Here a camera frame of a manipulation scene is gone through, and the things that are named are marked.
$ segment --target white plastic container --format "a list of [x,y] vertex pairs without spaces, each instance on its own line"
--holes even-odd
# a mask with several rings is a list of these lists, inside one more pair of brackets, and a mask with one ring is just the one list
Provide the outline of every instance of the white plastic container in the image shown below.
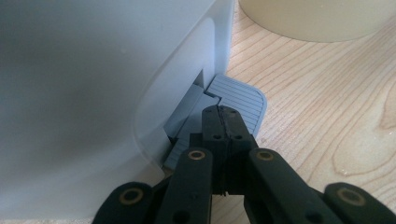
[[233,1],[0,6],[0,219],[93,217],[163,178],[163,125],[225,73]]
[[334,42],[379,30],[396,15],[395,0],[239,0],[260,26],[287,37]]

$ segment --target white plastic wall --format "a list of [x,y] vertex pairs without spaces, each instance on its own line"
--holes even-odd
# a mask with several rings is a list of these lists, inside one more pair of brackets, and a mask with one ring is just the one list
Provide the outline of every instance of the white plastic wall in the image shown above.
[[224,73],[233,2],[0,5],[0,218],[92,217],[156,184],[163,125],[196,76]]

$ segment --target screw hole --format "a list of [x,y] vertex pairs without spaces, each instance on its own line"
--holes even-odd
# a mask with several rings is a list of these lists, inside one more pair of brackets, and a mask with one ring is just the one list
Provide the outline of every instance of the screw hole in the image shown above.
[[274,155],[271,152],[259,151],[256,157],[262,161],[271,161],[274,159]]
[[323,216],[318,212],[309,211],[305,214],[305,218],[311,223],[323,223]]
[[205,157],[205,153],[200,150],[194,150],[189,152],[189,158],[195,161],[199,161]]
[[189,222],[190,214],[186,211],[177,211],[173,215],[173,221],[176,224],[184,224]]
[[337,190],[338,197],[346,203],[363,206],[366,204],[366,200],[358,192],[352,189],[342,188]]
[[139,188],[126,189],[120,195],[120,203],[124,205],[133,205],[143,199],[143,190]]

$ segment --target wood grain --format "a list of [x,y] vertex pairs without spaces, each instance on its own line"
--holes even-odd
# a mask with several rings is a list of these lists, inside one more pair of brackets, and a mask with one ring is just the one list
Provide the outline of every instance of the wood grain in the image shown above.
[[[396,18],[376,34],[313,43],[271,33],[236,3],[228,76],[265,93],[257,137],[311,187],[347,182],[396,213]],[[212,223],[248,223],[242,197],[214,197]]]

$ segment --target light wood surface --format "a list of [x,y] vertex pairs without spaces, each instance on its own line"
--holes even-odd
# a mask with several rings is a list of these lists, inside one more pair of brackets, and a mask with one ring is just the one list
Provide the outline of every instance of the light wood surface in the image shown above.
[[[228,76],[267,97],[261,147],[315,189],[351,183],[396,213],[396,18],[358,40],[312,43],[261,28],[236,3]],[[248,223],[243,197],[215,196],[212,223]]]

